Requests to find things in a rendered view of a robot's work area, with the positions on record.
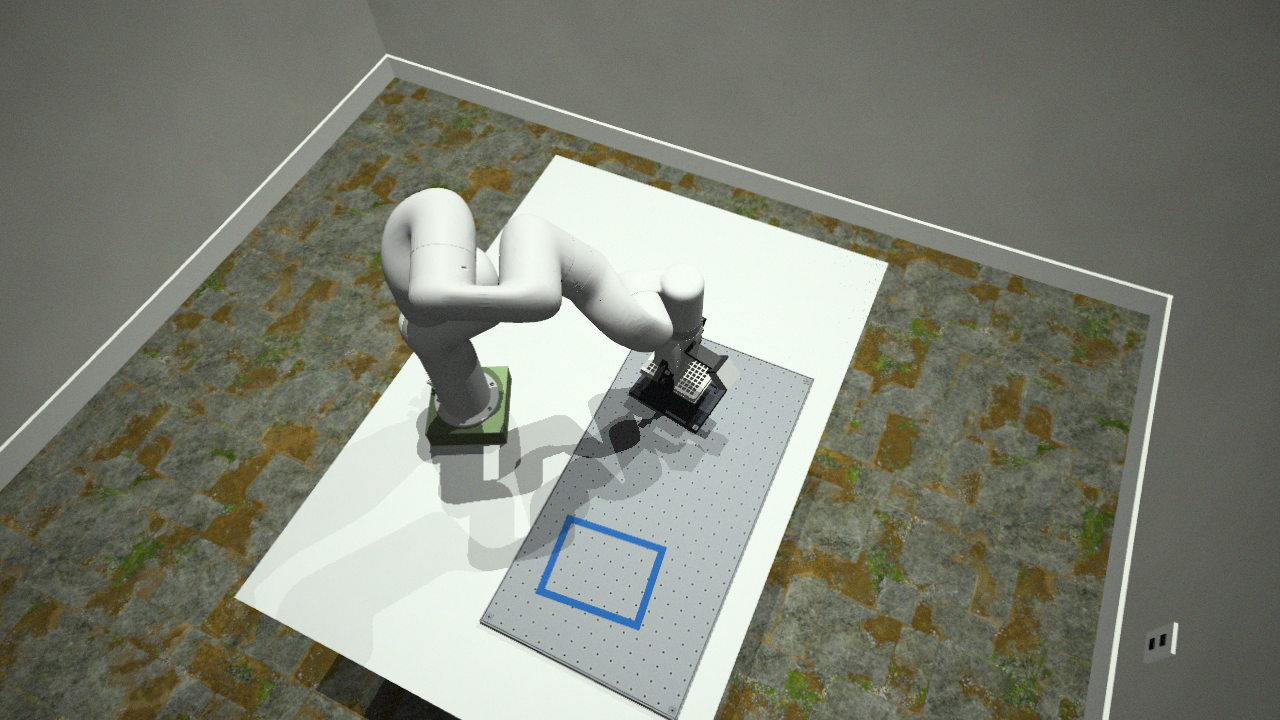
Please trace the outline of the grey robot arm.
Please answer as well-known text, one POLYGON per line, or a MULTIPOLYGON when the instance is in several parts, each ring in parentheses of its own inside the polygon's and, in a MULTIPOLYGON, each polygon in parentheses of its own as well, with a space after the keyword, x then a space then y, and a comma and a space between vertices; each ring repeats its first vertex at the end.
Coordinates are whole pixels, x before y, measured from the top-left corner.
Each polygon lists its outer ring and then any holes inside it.
POLYGON ((690 264, 617 275, 596 249, 534 214, 513 217, 502 231, 499 278, 476 245, 468 205, 444 188, 404 199, 381 236, 401 334, 436 389, 438 415, 452 427, 486 421, 499 402, 470 340, 500 322, 550 319, 562 296, 614 343, 637 352, 701 329, 705 282, 690 264))

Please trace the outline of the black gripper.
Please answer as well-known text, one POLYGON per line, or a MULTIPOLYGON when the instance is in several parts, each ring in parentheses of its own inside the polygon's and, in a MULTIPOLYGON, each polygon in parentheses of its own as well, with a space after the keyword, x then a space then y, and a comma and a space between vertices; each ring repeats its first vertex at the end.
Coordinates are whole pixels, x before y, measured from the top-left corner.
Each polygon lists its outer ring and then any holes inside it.
POLYGON ((689 345, 692 343, 692 340, 696 341, 699 345, 701 343, 701 333, 704 332, 703 327, 705 325, 705 322, 707 318, 701 316, 701 329, 691 340, 684 340, 684 341, 669 340, 669 343, 666 345, 666 347, 654 351, 654 364, 658 368, 652 380, 659 384, 662 389, 669 389, 671 392, 675 389, 675 379, 672 378, 675 373, 677 373, 680 368, 684 366, 684 363, 686 363, 687 359, 690 357, 689 355, 684 354, 684 351, 689 348, 689 345), (669 372, 669 375, 664 373, 666 370, 669 372))

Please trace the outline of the blue rectangular tape outline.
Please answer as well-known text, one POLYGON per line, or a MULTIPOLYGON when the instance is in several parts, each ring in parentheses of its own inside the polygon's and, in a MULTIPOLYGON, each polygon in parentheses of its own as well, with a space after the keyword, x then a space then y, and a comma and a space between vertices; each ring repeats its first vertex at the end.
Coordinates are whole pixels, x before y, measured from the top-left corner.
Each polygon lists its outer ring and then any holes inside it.
POLYGON ((643 541, 643 539, 640 539, 637 537, 625 534, 625 533, 622 533, 620 530, 613 530, 611 528, 598 525, 598 524, 595 524, 593 521, 586 521, 586 520, 582 520, 580 518, 573 518, 571 515, 567 515, 567 518, 564 520, 564 525, 562 527, 561 534, 559 534, 559 537, 558 537, 558 539, 556 542, 556 547, 554 547, 554 550, 550 553, 550 559, 549 559, 549 561, 547 564, 545 571, 543 573, 541 582, 539 583, 538 591, 536 591, 535 594, 541 594, 541 596, 544 596, 544 597, 547 597, 549 600, 556 600, 556 601, 558 601, 561 603, 570 605, 573 609, 580 609, 582 611, 591 612, 591 614, 594 614, 596 616, 605 618, 605 619, 608 619, 611 621, 620 623, 620 624, 622 624, 625 626, 630 626, 630 628, 634 628, 636 630, 640 630, 640 626, 643 624, 643 618, 644 618, 644 615, 646 612, 646 606, 648 606, 649 600, 652 597, 652 591, 653 591, 653 588, 655 585, 657 577, 658 577, 658 573, 660 570, 660 564, 662 564, 662 561, 664 559, 664 555, 666 555, 666 550, 667 550, 667 547, 664 547, 664 546, 655 544, 655 543, 652 543, 649 541, 643 541), (622 618, 622 616, 620 616, 620 615, 617 615, 614 612, 608 612, 608 611, 605 611, 603 609, 596 609, 596 607, 594 607, 594 606, 591 606, 589 603, 582 603, 582 602, 580 602, 577 600, 572 600, 572 598, 566 597, 563 594, 558 594, 556 592, 545 589, 547 582, 548 582, 548 579, 550 577, 550 571, 553 570, 553 568, 556 565, 556 560, 557 560, 557 557, 558 557, 558 555, 561 552, 561 547, 562 547, 562 544, 564 542, 564 538, 566 538, 566 536, 567 536, 567 533, 570 530, 571 523, 573 523, 573 524, 576 524, 579 527, 585 527, 588 529, 600 532, 600 533, 603 533, 605 536, 612 536, 612 537, 618 538, 621 541, 627 541, 630 543, 643 546, 643 547, 645 547, 648 550, 654 550, 654 551, 658 552, 655 562, 654 562, 654 565, 652 568, 652 574, 650 574, 649 580, 646 583, 646 589, 645 589, 645 592, 643 594, 643 601, 641 601, 640 607, 637 610, 637 616, 636 616, 635 621, 631 620, 631 619, 628 619, 628 618, 622 618))

